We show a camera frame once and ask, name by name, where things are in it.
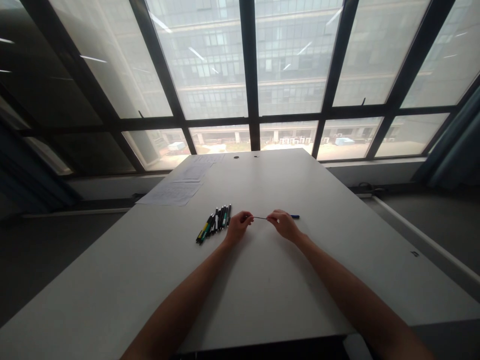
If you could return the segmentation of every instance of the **white table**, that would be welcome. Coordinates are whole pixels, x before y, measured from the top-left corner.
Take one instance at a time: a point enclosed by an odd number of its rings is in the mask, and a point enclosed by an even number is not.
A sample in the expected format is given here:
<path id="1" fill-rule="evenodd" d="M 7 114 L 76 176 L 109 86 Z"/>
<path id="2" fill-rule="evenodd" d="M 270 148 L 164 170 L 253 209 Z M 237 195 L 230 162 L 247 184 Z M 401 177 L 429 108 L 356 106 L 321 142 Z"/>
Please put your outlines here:
<path id="1" fill-rule="evenodd" d="M 225 231 L 203 246 L 195 237 L 215 207 L 229 203 L 233 213 L 299 214 L 299 227 L 411 326 L 480 318 L 474 299 L 422 254 L 413 256 L 409 242 L 303 149 L 228 153 L 186 206 L 126 213 L 0 329 L 0 359 L 118 359 L 220 244 Z M 180 350 L 353 331 L 303 255 L 255 219 Z"/>

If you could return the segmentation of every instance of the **window pane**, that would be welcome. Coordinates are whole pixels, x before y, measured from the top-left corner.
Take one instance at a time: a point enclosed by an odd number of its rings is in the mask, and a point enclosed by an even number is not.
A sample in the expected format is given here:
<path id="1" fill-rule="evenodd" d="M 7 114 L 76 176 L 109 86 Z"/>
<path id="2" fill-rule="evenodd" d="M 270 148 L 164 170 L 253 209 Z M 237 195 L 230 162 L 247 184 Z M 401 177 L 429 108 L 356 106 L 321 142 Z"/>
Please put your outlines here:
<path id="1" fill-rule="evenodd" d="M 175 169 L 190 155 L 182 129 L 125 131 L 123 133 L 146 170 Z"/>
<path id="2" fill-rule="evenodd" d="M 247 117 L 239 0 L 147 0 L 187 120 Z"/>
<path id="3" fill-rule="evenodd" d="M 19 1 L 0 0 L 0 38 L 0 82 L 39 123 L 102 123 Z"/>
<path id="4" fill-rule="evenodd" d="M 333 106 L 384 104 L 430 0 L 360 0 Z"/>
<path id="5" fill-rule="evenodd" d="M 419 155 L 449 114 L 397 116 L 376 157 Z"/>
<path id="6" fill-rule="evenodd" d="M 23 121 L 20 115 L 0 96 L 0 117 L 9 123 L 14 129 L 28 129 L 29 126 Z"/>
<path id="7" fill-rule="evenodd" d="M 86 174 L 135 171 L 108 132 L 59 135 L 56 140 Z"/>
<path id="8" fill-rule="evenodd" d="M 318 113 L 342 1 L 256 1 L 260 116 Z"/>
<path id="9" fill-rule="evenodd" d="M 260 150 L 305 149 L 312 154 L 318 121 L 260 124 Z"/>
<path id="10" fill-rule="evenodd" d="M 191 127 L 190 134 L 198 154 L 250 151 L 248 125 Z"/>
<path id="11" fill-rule="evenodd" d="M 72 173 L 72 170 L 54 153 L 50 146 L 34 137 L 25 137 L 24 139 L 58 175 L 69 175 Z"/>
<path id="12" fill-rule="evenodd" d="M 455 105 L 480 71 L 480 1 L 456 0 L 402 108 Z"/>
<path id="13" fill-rule="evenodd" d="M 121 119 L 172 116 L 129 0 L 50 0 Z"/>
<path id="14" fill-rule="evenodd" d="M 381 120 L 381 117 L 327 120 L 316 159 L 364 158 Z"/>

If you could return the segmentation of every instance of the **paper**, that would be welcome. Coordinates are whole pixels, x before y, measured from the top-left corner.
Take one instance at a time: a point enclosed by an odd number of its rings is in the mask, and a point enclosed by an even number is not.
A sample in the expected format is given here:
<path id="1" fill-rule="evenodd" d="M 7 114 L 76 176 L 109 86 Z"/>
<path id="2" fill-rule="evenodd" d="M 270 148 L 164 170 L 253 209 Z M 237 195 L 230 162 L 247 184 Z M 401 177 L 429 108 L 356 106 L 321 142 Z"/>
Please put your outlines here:
<path id="1" fill-rule="evenodd" d="M 201 186 L 199 182 L 162 181 L 136 203 L 185 206 Z"/>
<path id="2" fill-rule="evenodd" d="M 194 157 L 194 163 L 220 163 L 224 159 L 225 154 L 205 154 Z"/>
<path id="3" fill-rule="evenodd" d="M 171 183 L 198 183 L 211 166 L 211 162 L 191 163 L 168 181 Z"/>

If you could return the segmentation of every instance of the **blue curtain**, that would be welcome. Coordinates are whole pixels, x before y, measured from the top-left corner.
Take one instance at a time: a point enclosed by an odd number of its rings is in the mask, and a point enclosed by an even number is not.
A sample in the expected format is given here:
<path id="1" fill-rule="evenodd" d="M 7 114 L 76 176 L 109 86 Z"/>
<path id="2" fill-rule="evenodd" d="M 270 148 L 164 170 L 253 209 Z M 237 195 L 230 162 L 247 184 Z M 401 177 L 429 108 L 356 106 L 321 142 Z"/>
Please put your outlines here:
<path id="1" fill-rule="evenodd" d="M 0 192 L 24 212 L 49 213 L 81 197 L 0 121 Z"/>
<path id="2" fill-rule="evenodd" d="M 413 176 L 429 187 L 473 184 L 480 167 L 480 88 L 459 111 L 425 163 Z"/>

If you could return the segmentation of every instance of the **black window frame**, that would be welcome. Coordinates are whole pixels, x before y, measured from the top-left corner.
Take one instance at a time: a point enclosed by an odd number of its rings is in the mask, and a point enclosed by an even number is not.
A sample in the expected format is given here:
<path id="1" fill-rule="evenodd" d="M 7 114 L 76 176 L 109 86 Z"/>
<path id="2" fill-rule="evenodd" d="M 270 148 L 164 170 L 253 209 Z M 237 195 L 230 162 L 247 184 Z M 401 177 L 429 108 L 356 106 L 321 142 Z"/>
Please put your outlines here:
<path id="1" fill-rule="evenodd" d="M 249 44 L 257 43 L 255 27 L 255 2 L 254 0 L 241 0 L 239 2 L 240 24 L 248 117 L 186 120 L 172 77 L 170 75 L 167 61 L 157 37 L 155 27 L 150 19 L 146 0 L 129 0 L 173 116 L 148 117 L 141 119 L 120 119 L 112 104 L 109 102 L 107 96 L 103 92 L 101 86 L 97 82 L 95 76 L 89 69 L 87 63 L 83 58 L 80 57 L 79 50 L 75 46 L 73 40 L 70 38 L 67 30 L 63 26 L 49 0 L 21 0 L 21 3 L 44 37 L 47 39 L 66 70 L 70 73 L 72 79 L 80 88 L 83 95 L 86 97 L 93 109 L 97 112 L 103 123 L 101 125 L 76 127 L 44 126 L 38 122 L 27 110 L 25 110 L 25 108 L 23 108 L 23 106 L 0 82 L 0 96 L 2 96 L 5 101 L 25 120 L 28 126 L 30 126 L 28 129 L 17 130 L 18 134 L 22 137 L 41 138 L 48 146 L 50 146 L 50 148 L 56 152 L 57 155 L 65 162 L 65 164 L 73 171 L 72 174 L 65 175 L 65 178 L 167 174 L 171 170 L 145 170 L 135 152 L 122 135 L 122 132 L 173 128 L 182 129 L 190 153 L 195 155 L 197 151 L 190 134 L 190 128 L 248 124 L 250 129 L 251 150 L 259 151 L 261 144 L 260 124 L 318 121 L 318 127 L 316 130 L 315 141 L 313 143 L 313 150 L 311 154 L 316 159 L 322 140 L 325 122 L 327 120 L 382 117 L 383 119 L 376 133 L 374 134 L 374 138 L 369 145 L 369 149 L 365 157 L 354 159 L 324 160 L 320 161 L 320 163 L 425 157 L 428 155 L 434 144 L 446 130 L 451 121 L 462 109 L 473 92 L 480 86 L 480 76 L 478 76 L 457 105 L 401 108 L 402 102 L 407 96 L 407 93 L 410 90 L 417 73 L 419 72 L 431 46 L 434 44 L 440 29 L 442 28 L 452 6 L 455 3 L 455 0 L 431 0 L 416 36 L 410 45 L 407 56 L 405 57 L 400 71 L 397 74 L 386 102 L 384 104 L 376 105 L 333 107 L 333 102 L 342 71 L 342 65 L 345 59 L 350 34 L 352 32 L 357 7 L 359 4 L 359 0 L 344 0 L 343 11 L 340 15 L 330 69 L 325 85 L 325 93 L 323 96 L 321 112 L 259 116 L 257 50 L 256 46 L 249 46 Z M 440 113 L 448 113 L 449 115 L 438 131 L 434 134 L 431 141 L 427 144 L 422 154 L 389 157 L 375 156 L 395 117 L 403 115 Z M 58 135 L 103 132 L 111 134 L 115 142 L 130 161 L 135 171 L 122 173 L 105 172 L 87 174 L 82 171 L 80 164 L 78 164 L 74 158 L 70 157 L 69 154 L 55 140 L 55 137 Z"/>

